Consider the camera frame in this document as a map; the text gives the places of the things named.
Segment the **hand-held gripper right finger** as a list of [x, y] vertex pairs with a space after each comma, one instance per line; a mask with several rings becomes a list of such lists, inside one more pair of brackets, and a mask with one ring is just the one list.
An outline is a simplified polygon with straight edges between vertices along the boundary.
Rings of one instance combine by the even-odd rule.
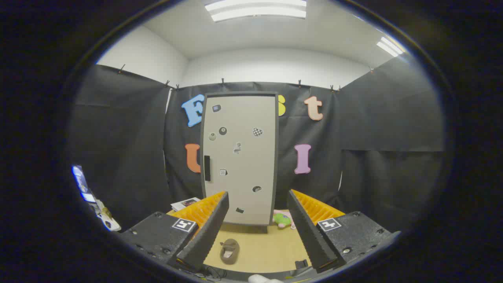
[[387, 249], [401, 235], [361, 211], [343, 213], [302, 192], [290, 190], [288, 210], [312, 268], [341, 269]]

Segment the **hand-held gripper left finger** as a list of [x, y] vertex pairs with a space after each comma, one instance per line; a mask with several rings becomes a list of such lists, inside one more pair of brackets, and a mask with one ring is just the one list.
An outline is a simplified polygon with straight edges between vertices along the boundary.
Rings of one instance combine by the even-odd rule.
[[171, 215], [155, 212], [120, 233], [120, 239], [159, 265], [197, 272], [212, 249], [228, 208], [228, 193], [222, 191]]

